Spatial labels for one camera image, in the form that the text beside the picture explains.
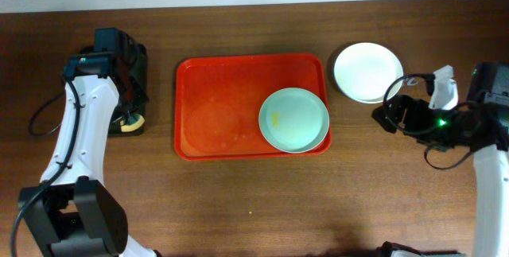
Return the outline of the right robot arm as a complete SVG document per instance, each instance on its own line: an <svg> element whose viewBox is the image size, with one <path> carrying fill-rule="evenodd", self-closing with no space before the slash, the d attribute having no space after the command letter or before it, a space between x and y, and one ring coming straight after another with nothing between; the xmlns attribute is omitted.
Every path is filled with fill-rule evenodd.
<svg viewBox="0 0 509 257"><path fill-rule="evenodd" d="M453 67L422 73L429 101L385 92L373 119L387 132L401 131L432 150L467 148L476 174L474 256L508 254L508 64L483 62L473 72L464 102Z"/></svg>

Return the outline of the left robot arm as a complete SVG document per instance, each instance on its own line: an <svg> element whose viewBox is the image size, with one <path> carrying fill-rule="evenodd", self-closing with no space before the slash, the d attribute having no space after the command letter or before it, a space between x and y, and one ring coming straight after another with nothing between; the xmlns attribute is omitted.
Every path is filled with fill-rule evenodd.
<svg viewBox="0 0 509 257"><path fill-rule="evenodd" d="M108 137L144 130L147 68L145 46L116 28L97 29L94 44L69 58L59 136L39 184L19 194L12 255L20 223L44 256L159 254L130 236L126 213L103 178Z"/></svg>

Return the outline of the light blue plate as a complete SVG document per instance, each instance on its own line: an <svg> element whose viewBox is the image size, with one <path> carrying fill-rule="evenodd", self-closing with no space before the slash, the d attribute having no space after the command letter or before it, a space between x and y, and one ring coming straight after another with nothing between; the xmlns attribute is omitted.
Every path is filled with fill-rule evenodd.
<svg viewBox="0 0 509 257"><path fill-rule="evenodd" d="M387 96L387 99L391 99L392 97L394 97L398 92L395 92L395 91L391 91L389 92L388 96ZM361 99L359 97L355 97L353 95L348 95L348 98L349 99L352 99L358 103L366 103L366 104L376 104L376 103L382 103L383 102L383 98L384 98L384 95L381 95L380 97L377 97L377 98L374 98L374 99Z"/></svg>

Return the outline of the yellow green sponge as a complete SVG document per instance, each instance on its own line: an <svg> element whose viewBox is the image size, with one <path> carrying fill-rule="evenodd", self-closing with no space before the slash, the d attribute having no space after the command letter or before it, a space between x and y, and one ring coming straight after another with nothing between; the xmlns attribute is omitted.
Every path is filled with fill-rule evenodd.
<svg viewBox="0 0 509 257"><path fill-rule="evenodd" d="M132 114L120 122L120 131L130 133L140 129L145 123L145 119L140 114Z"/></svg>

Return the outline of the white plate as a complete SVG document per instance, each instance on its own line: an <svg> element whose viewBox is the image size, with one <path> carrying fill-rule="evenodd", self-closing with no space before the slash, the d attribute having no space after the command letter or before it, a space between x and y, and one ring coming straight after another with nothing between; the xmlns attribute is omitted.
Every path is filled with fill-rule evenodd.
<svg viewBox="0 0 509 257"><path fill-rule="evenodd" d="M349 45L333 65L333 78L346 95L374 99L385 95L389 86L403 76L403 67L388 48L371 42Z"/></svg>

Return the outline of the light green plate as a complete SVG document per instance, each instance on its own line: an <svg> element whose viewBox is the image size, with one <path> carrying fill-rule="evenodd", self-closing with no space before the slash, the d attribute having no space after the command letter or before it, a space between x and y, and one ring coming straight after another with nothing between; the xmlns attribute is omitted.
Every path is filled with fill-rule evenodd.
<svg viewBox="0 0 509 257"><path fill-rule="evenodd" d="M315 150L327 137L325 103L304 88L283 88L269 95L258 113L258 127L275 149L288 154Z"/></svg>

